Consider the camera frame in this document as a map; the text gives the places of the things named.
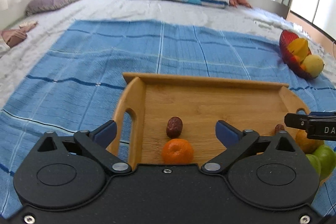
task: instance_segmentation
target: blue plaid blanket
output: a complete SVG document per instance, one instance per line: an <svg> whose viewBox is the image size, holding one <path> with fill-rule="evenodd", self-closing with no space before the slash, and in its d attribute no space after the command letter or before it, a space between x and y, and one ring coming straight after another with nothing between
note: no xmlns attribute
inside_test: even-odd
<svg viewBox="0 0 336 224"><path fill-rule="evenodd" d="M312 111L336 109L336 91L323 75L298 78L279 42L248 34L158 21L76 21L25 77L0 112L0 213L20 208L13 175L43 132L69 136L111 119L125 88L122 72L224 77L289 83ZM128 154L126 119L119 157ZM327 142L332 148L335 144ZM333 214L336 173L313 206Z"/></svg>

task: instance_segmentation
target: bed sheet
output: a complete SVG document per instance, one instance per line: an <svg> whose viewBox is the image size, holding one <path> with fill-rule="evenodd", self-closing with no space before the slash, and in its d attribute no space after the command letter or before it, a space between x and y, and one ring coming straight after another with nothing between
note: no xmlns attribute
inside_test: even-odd
<svg viewBox="0 0 336 224"><path fill-rule="evenodd" d="M295 30L283 18L245 7L216 9L163 0L80 0L61 10L33 15L20 22L37 20L39 25L28 38L0 58L0 108L11 96L31 68L75 20L146 20L156 19L172 24L195 25L215 30L235 31L278 40L282 29ZM310 42L313 53L325 61L324 74L336 84L335 59Z"/></svg>

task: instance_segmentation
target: white bed sheet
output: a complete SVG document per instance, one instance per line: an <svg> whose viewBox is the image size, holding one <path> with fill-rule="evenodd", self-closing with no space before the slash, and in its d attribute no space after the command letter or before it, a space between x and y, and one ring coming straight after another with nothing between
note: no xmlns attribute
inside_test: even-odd
<svg viewBox="0 0 336 224"><path fill-rule="evenodd" d="M245 7L228 7L222 10L162 0L81 0L61 10L33 15L22 20L37 20L39 25L28 33L24 42L0 58L0 108L50 46L79 19L156 19L172 24L205 26L216 30L260 35L273 40L279 39L282 29L293 29L293 26L283 19L279 20L262 10L252 11ZM310 42L310 48L314 54L323 58L324 74L335 85L335 59L324 52L319 44Z"/></svg>

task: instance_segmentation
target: green fruit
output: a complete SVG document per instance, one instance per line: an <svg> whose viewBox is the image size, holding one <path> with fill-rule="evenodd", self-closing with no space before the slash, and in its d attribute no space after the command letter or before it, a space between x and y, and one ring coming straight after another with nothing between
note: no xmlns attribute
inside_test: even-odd
<svg viewBox="0 0 336 224"><path fill-rule="evenodd" d="M335 152L328 145L321 145L313 153L321 163L320 180L326 179L334 170L336 165Z"/></svg>
<svg viewBox="0 0 336 224"><path fill-rule="evenodd" d="M312 164L316 172L320 175L321 174L321 162L319 158L312 154L307 154L306 157L308 158L308 160L310 161L310 163Z"/></svg>

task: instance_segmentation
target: silver screw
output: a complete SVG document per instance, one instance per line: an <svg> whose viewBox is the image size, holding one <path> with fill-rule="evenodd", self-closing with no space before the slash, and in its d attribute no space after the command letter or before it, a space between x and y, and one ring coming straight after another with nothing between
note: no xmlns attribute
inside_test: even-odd
<svg viewBox="0 0 336 224"><path fill-rule="evenodd" d="M164 169L163 173L165 173L165 174L171 174L172 170L171 169Z"/></svg>
<svg viewBox="0 0 336 224"><path fill-rule="evenodd" d="M33 216L30 215L26 215L23 220L27 223L27 224L34 224L35 223L35 218Z"/></svg>
<svg viewBox="0 0 336 224"><path fill-rule="evenodd" d="M221 166L215 162L209 162L204 165L205 170L207 171L218 171Z"/></svg>
<svg viewBox="0 0 336 224"><path fill-rule="evenodd" d="M303 216L300 218L300 224L308 224L310 222L310 216Z"/></svg>
<svg viewBox="0 0 336 224"><path fill-rule="evenodd" d="M124 162L118 162L112 165L112 169L115 171L126 171L128 169L128 164Z"/></svg>

